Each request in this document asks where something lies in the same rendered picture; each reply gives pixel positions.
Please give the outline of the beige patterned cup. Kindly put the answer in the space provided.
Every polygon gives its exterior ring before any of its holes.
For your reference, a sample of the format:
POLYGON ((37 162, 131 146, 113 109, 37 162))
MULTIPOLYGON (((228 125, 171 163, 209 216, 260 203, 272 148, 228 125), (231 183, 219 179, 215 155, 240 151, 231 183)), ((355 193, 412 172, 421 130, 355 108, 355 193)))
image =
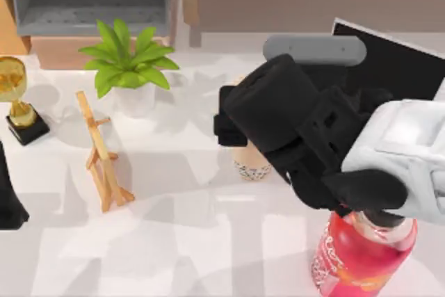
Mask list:
POLYGON ((233 147, 231 152, 234 166, 243 179, 259 181, 272 170, 269 162, 250 141, 245 147, 233 147))

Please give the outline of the pale grey rounded box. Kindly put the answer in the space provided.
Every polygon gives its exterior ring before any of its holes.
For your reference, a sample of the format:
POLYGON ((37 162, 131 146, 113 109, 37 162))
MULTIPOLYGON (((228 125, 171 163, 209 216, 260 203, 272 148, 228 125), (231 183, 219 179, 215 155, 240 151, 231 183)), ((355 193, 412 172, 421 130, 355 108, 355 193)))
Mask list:
POLYGON ((360 64, 367 54, 366 45, 350 35, 272 35, 263 45, 263 55, 270 60, 290 55, 296 63, 314 65, 360 64))

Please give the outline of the white framed blackboard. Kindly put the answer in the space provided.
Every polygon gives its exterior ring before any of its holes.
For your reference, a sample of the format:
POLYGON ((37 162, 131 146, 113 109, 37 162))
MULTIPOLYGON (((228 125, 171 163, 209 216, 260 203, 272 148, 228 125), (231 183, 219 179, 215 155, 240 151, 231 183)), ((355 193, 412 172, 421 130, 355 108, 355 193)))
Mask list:
POLYGON ((349 91, 384 88, 395 99, 445 102, 445 53, 340 18, 334 20, 332 34, 355 36, 366 46, 364 60, 348 68, 349 91))

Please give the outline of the green plant in white pot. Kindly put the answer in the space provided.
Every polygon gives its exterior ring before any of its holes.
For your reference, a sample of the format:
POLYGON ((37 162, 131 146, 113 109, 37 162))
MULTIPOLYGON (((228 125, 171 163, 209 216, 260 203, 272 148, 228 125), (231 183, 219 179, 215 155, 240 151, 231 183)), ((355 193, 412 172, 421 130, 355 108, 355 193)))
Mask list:
POLYGON ((144 28, 132 44, 129 27, 120 18, 112 25, 98 19, 97 31, 102 41, 79 49, 92 58, 84 69, 95 71, 97 97, 102 99, 113 93, 123 114, 144 118, 154 108, 156 89, 170 90, 163 72, 179 69, 169 57, 175 48, 155 40, 153 26, 144 28))

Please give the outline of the small wooden easel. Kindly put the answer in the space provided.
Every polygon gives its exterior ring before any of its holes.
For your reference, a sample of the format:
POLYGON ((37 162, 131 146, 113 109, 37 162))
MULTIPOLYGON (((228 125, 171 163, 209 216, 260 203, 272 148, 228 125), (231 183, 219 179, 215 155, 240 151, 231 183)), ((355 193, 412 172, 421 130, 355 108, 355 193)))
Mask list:
POLYGON ((135 197, 133 193, 119 185, 113 165, 119 155, 108 150, 99 130, 100 125, 110 122, 111 119, 109 117, 95 119, 83 91, 76 92, 76 98, 92 140, 92 148, 86 161, 86 170, 93 178, 101 200, 101 211, 105 213, 110 210, 113 203, 120 207, 134 201, 135 197))

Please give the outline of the pink red bottle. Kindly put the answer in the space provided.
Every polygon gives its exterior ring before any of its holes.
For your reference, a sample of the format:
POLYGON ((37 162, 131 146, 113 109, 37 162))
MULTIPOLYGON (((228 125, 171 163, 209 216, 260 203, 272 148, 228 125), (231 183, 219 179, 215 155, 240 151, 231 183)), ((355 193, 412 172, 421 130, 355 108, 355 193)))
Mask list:
POLYGON ((332 212, 311 262, 314 286, 321 297, 377 297, 416 237, 413 218, 332 212))

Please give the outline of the pale wooden drawer front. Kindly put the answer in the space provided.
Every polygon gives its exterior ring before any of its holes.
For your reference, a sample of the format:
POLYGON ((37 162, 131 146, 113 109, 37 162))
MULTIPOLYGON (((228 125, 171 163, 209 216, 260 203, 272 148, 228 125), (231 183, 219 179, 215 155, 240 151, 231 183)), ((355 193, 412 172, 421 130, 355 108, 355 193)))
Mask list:
POLYGON ((44 70, 83 70, 92 57, 79 49, 101 42, 100 36, 31 36, 32 50, 44 70))

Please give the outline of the gold trophy on black base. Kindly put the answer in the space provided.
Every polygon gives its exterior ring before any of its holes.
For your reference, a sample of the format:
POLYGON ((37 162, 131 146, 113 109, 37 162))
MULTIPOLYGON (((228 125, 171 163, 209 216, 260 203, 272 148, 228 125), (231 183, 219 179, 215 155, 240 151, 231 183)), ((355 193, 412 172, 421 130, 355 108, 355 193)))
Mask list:
POLYGON ((27 85, 25 64, 12 56, 0 56, 0 102, 10 103, 6 121, 21 145, 49 133, 49 126, 40 114, 31 104, 22 101, 27 85))

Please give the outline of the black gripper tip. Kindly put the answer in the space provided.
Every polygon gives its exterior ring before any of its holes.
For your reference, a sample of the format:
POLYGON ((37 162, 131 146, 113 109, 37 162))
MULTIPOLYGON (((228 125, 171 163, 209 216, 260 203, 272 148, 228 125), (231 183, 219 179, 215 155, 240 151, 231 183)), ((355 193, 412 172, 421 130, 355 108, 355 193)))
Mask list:
POLYGON ((3 143, 0 140, 0 230, 18 230, 29 217, 11 183, 3 143))

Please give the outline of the wooden cabinet holding drawer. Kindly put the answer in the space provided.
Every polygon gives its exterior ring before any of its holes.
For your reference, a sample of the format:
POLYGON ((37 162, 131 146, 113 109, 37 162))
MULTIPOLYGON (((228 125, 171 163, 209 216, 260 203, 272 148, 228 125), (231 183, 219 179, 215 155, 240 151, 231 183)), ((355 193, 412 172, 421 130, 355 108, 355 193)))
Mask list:
POLYGON ((0 55, 27 55, 30 50, 30 37, 17 34, 13 0, 0 0, 0 55))

